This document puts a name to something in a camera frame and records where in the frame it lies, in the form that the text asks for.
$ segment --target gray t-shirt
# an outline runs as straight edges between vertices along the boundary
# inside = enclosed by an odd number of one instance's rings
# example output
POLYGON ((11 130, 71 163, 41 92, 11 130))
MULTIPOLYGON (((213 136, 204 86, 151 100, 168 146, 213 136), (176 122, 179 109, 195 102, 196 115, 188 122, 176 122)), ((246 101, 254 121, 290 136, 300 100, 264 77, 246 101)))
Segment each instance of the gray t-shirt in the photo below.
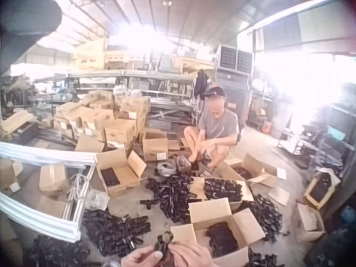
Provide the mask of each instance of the gray t-shirt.
POLYGON ((222 138, 239 134, 238 122, 238 116, 230 110, 225 109, 220 118, 215 118, 212 112, 204 109, 198 127, 201 130, 205 130, 207 139, 222 138))

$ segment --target cap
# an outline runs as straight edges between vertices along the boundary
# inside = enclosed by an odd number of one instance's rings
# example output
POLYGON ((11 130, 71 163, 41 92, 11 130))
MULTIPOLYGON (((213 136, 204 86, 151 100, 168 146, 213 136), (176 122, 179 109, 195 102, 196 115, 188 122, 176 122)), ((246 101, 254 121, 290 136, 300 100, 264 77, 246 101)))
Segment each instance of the cap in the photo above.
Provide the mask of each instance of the cap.
POLYGON ((205 92, 204 96, 210 97, 210 96, 222 96, 226 98, 226 94, 224 89, 222 89, 219 86, 213 87, 209 89, 208 91, 205 92))

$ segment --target man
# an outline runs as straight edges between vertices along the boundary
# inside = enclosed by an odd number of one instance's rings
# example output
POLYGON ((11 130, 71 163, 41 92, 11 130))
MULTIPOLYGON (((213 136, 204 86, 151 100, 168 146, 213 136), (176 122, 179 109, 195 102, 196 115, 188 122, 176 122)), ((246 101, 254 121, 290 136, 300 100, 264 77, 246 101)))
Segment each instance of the man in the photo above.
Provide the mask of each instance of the man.
POLYGON ((184 136, 192 151, 190 162, 200 160, 204 152, 211 158, 208 171, 219 165, 228 155, 229 146, 236 144, 239 134, 238 117, 226 108, 222 88, 214 87, 205 93, 207 100, 198 128, 187 127, 184 136))

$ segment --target bare leg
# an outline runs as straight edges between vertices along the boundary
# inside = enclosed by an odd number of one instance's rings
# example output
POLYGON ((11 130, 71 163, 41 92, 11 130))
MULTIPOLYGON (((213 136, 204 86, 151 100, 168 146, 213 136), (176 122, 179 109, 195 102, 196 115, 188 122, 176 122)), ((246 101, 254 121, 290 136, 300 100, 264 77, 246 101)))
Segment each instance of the bare leg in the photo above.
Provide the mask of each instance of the bare leg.
POLYGON ((190 162, 196 161, 197 158, 197 151, 195 151, 195 145, 198 140, 199 131, 195 127, 188 126, 184 129, 184 137, 187 140, 189 148, 192 154, 189 156, 188 160, 190 162))
POLYGON ((226 159, 229 154, 228 146, 216 146, 211 152, 211 162, 207 165, 208 168, 214 169, 226 159))

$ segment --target roof beam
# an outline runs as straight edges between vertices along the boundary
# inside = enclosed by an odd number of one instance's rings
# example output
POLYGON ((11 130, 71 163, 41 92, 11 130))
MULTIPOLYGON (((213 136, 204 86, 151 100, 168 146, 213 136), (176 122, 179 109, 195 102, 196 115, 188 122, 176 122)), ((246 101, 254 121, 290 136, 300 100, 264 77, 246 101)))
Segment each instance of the roof beam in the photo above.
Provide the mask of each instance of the roof beam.
POLYGON ((150 11, 151 11, 152 23, 153 23, 154 29, 156 31, 156 22, 155 22, 154 10, 152 8, 152 0, 149 0, 149 2, 150 2, 150 11))
POLYGON ((204 41, 204 45, 206 45, 206 43, 208 43, 216 34, 218 31, 220 31, 220 29, 226 24, 228 23, 228 21, 233 17, 233 16, 238 16, 239 12, 247 5, 248 0, 245 0, 240 6, 238 6, 238 8, 231 14, 227 15, 223 21, 215 28, 215 30, 209 35, 209 37, 204 41))
POLYGON ((189 14, 190 14, 191 7, 192 7, 192 5, 193 5, 193 2, 194 2, 194 0, 190 0, 190 1, 189 1, 189 6, 188 6, 188 9, 187 9, 187 12, 185 13, 182 27, 180 28, 179 37, 178 37, 178 45, 177 45, 177 46, 179 46, 179 44, 180 44, 180 39, 181 39, 181 37, 182 37, 183 29, 184 29, 184 27, 185 27, 185 23, 187 22, 188 16, 189 16, 189 14))
POLYGON ((102 36, 100 36, 98 33, 96 33, 95 31, 93 31, 92 29, 90 29, 89 27, 85 26, 84 24, 82 24, 81 22, 77 21, 76 19, 72 18, 71 16, 68 16, 67 14, 63 13, 64 16, 66 16, 67 18, 73 20, 75 23, 77 23, 78 25, 82 26, 84 29, 87 29, 88 31, 90 31, 91 33, 95 34, 97 37, 101 38, 102 36))
POLYGON ((75 4, 73 2, 73 0, 69 0, 71 2, 72 5, 74 5, 76 8, 78 8, 83 14, 85 14, 88 18, 90 18, 92 21, 94 21, 100 28, 102 28, 106 33, 108 33, 108 35, 110 35, 110 31, 104 26, 102 25, 100 22, 98 22, 96 19, 94 19, 92 16, 90 16, 88 14, 88 12, 86 12, 83 8, 81 8, 80 6, 78 6, 77 4, 75 4))
POLYGON ((135 1, 134 1, 134 0, 131 0, 131 4, 132 4, 132 6, 133 6, 133 8, 134 8, 134 10, 135 10, 135 12, 136 12, 137 18, 139 19, 141 25, 143 25, 143 24, 142 24, 142 19, 141 19, 141 16, 140 16, 140 14, 139 14, 139 11, 137 10, 135 1))
POLYGON ((166 31, 166 36, 168 36, 168 32, 169 32, 170 15, 171 15, 171 6, 168 6, 168 9, 167 9, 167 31, 166 31))
POLYGON ((116 9, 120 12, 121 16, 125 19, 127 24, 131 25, 130 20, 128 19, 128 17, 124 13, 124 11, 122 10, 122 8, 121 8, 120 4, 117 2, 117 0, 112 0, 112 2, 115 5, 116 9))
POLYGON ((104 16, 113 24, 113 26, 117 28, 116 22, 108 15, 108 13, 106 13, 106 11, 98 3, 94 3, 94 4, 100 10, 100 12, 103 13, 104 16))

